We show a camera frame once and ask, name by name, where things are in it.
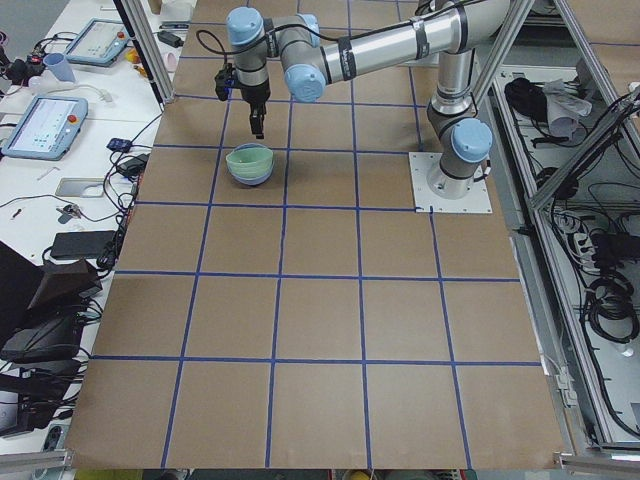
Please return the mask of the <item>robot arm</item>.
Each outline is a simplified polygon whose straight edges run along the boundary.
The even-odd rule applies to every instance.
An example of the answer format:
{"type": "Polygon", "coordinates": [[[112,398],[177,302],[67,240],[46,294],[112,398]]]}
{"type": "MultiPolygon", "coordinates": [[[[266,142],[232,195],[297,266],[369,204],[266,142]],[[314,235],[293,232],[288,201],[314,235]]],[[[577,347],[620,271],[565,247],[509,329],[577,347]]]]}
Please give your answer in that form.
{"type": "Polygon", "coordinates": [[[436,175],[471,181],[493,141],[489,128],[469,112],[476,97],[470,89],[473,49],[502,25],[509,7],[507,1],[441,1],[432,13],[327,43],[321,43],[311,14],[266,18],[254,8],[238,7],[226,18],[233,59],[216,74],[215,93],[224,101],[239,90],[250,106],[251,132],[261,139],[270,58],[280,60],[290,95],[311,103],[331,84],[435,54],[438,83],[428,117],[443,146],[436,175]]]}

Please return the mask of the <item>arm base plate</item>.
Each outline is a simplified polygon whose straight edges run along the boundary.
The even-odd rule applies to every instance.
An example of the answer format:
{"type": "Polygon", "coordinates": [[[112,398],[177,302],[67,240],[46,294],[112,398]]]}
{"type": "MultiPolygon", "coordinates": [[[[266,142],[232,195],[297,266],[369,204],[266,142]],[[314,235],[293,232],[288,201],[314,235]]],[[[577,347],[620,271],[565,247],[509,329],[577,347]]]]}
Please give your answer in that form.
{"type": "Polygon", "coordinates": [[[447,177],[440,169],[441,153],[410,152],[409,165],[414,209],[419,213],[491,214],[492,206],[484,179],[477,166],[465,180],[447,177]]]}

